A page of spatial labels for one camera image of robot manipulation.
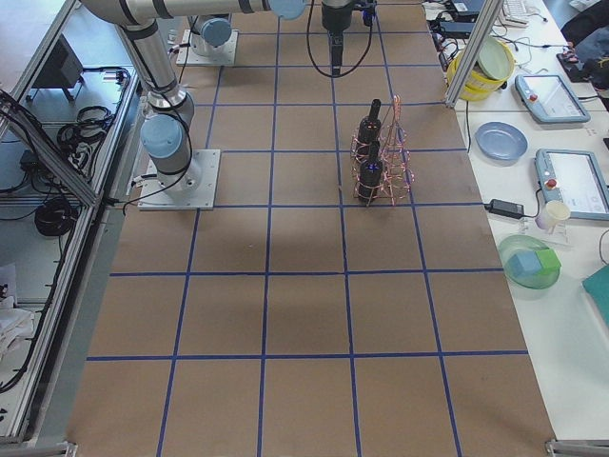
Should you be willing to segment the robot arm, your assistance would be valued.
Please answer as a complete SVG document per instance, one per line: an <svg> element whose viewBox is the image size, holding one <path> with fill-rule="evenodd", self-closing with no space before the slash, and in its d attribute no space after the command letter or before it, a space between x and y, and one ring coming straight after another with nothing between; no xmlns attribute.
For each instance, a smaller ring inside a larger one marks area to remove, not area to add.
<svg viewBox="0 0 609 457"><path fill-rule="evenodd" d="M271 11L285 20L302 15L311 1L85 1L96 17L117 28L132 63L147 88L156 112L178 109L191 101L169 63L157 21L187 16Z"/></svg>
<svg viewBox="0 0 609 457"><path fill-rule="evenodd" d="M190 15L187 18L189 43L198 55L209 56L231 38L233 28L228 14Z"/></svg>

